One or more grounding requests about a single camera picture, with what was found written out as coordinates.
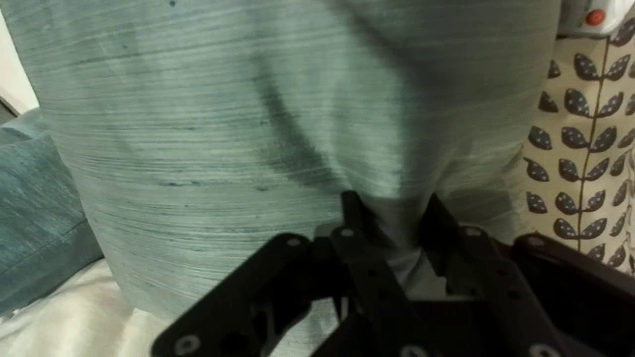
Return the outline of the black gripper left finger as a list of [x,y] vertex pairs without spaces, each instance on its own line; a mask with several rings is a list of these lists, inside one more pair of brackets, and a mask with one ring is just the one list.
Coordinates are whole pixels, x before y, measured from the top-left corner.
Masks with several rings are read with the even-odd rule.
[[347,191],[325,236],[281,232],[176,318],[150,357],[269,357],[317,302],[337,327],[299,357],[424,357],[424,327],[380,252],[367,208]]

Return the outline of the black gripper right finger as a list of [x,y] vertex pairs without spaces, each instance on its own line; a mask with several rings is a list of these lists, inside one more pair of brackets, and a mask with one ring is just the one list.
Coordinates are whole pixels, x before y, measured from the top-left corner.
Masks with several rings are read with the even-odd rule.
[[414,220],[442,282],[398,327],[398,357],[635,357],[632,278],[541,234],[509,246],[436,199]]

